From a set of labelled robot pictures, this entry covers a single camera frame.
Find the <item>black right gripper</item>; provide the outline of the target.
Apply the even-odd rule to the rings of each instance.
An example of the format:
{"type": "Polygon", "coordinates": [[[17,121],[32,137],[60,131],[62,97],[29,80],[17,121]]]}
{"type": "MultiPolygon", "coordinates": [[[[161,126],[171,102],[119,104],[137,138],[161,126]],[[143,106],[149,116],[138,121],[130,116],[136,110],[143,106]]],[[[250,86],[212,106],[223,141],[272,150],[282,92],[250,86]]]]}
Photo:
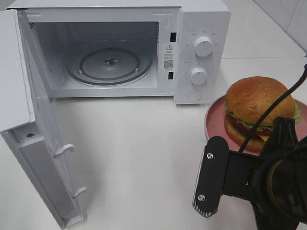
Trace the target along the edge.
{"type": "Polygon", "coordinates": [[[277,117],[260,156],[253,160],[251,203],[259,230],[295,230],[307,222],[307,146],[295,120],[277,117]]]}

